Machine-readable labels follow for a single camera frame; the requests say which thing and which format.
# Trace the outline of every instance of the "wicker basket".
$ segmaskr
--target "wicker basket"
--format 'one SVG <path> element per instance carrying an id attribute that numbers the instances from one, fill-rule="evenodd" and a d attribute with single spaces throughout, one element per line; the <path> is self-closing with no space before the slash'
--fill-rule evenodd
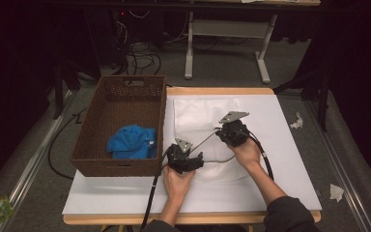
<path id="1" fill-rule="evenodd" d="M 165 76 L 103 76 L 88 108 L 71 163 L 86 177 L 154 176 L 161 160 Z M 157 132 L 155 159 L 113 159 L 108 139 L 137 124 Z"/>

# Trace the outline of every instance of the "white desk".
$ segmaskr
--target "white desk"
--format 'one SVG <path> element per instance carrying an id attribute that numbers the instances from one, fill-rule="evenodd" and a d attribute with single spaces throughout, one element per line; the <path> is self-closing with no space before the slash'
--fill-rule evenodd
<path id="1" fill-rule="evenodd" d="M 191 0 L 192 2 L 227 2 L 243 3 L 242 0 Z M 319 6 L 320 0 L 298 0 L 290 2 L 284 0 L 264 0 L 252 1 L 249 4 L 269 4 L 269 5 L 296 5 L 296 6 Z M 262 45 L 259 51 L 255 51 L 255 60 L 257 62 L 263 83 L 271 82 L 265 65 L 264 56 L 270 43 L 273 28 L 276 22 L 276 14 L 270 16 L 266 22 L 246 22 L 246 21 L 226 21 L 226 20 L 204 20 L 194 19 L 193 12 L 188 14 L 188 47 L 185 58 L 185 79 L 192 79 L 193 64 L 193 36 L 219 36 L 219 37 L 237 37 L 237 38 L 254 38 L 262 39 Z"/>
<path id="2" fill-rule="evenodd" d="M 174 99 L 239 99 L 241 110 L 250 112 L 244 122 L 262 142 L 275 181 L 287 194 L 299 198 L 316 221 L 320 219 L 321 204 L 271 89 L 168 88 L 167 93 L 163 149 L 175 142 Z M 207 158 L 210 143 L 197 150 L 205 151 Z M 86 178 L 77 171 L 63 212 L 64 221 L 68 224 L 141 224 L 152 181 L 152 177 Z M 165 200 L 160 178 L 150 219 L 162 211 Z M 264 200 L 249 177 L 222 184 L 192 183 L 177 222 L 261 223 L 265 212 Z"/>

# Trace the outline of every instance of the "hand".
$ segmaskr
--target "hand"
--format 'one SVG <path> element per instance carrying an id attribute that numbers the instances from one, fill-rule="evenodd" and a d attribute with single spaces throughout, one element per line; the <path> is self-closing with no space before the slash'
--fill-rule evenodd
<path id="1" fill-rule="evenodd" d="M 164 185 L 168 195 L 168 200 L 183 202 L 189 190 L 191 179 L 195 175 L 195 170 L 186 174 L 179 174 L 168 165 L 164 167 Z"/>
<path id="2" fill-rule="evenodd" d="M 227 144 L 227 147 L 234 152 L 237 161 L 245 169 L 253 164 L 260 163 L 260 149 L 258 148 L 257 144 L 250 138 L 246 139 L 246 141 L 240 146 L 232 147 Z"/>
<path id="3" fill-rule="evenodd" d="M 189 183 L 195 175 L 195 170 L 181 175 L 169 166 L 165 166 L 163 171 L 165 191 L 167 192 L 168 199 L 165 202 L 164 209 L 158 216 L 158 219 L 165 221 L 174 227 L 177 215 L 179 214 L 183 201 L 188 193 Z"/>

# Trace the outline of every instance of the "blue cloth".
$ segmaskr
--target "blue cloth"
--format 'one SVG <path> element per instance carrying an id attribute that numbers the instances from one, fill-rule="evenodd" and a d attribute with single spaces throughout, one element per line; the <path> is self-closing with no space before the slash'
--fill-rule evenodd
<path id="1" fill-rule="evenodd" d="M 106 152 L 113 152 L 113 159 L 152 159 L 156 157 L 155 129 L 137 125 L 125 126 L 107 142 Z"/>

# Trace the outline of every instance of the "white paper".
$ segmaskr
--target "white paper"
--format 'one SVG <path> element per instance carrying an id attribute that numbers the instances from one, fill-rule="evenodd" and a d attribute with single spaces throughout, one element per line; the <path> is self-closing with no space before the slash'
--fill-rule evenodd
<path id="1" fill-rule="evenodd" d="M 330 184 L 330 200 L 336 200 L 336 202 L 339 202 L 342 200 L 343 192 L 345 192 L 345 190 L 341 187 Z"/>
<path id="2" fill-rule="evenodd" d="M 240 110 L 238 99 L 175 99 L 173 103 L 175 136 L 191 142 L 193 147 L 212 134 L 214 128 L 222 127 L 218 121 L 227 113 Z M 205 143 L 210 144 L 205 146 L 205 159 L 227 160 L 233 156 L 217 136 Z"/>
<path id="3" fill-rule="evenodd" d="M 291 124 L 290 127 L 292 129 L 298 129 L 298 128 L 303 127 L 303 119 L 300 116 L 300 113 L 299 112 L 297 112 L 297 121 L 295 123 Z"/>

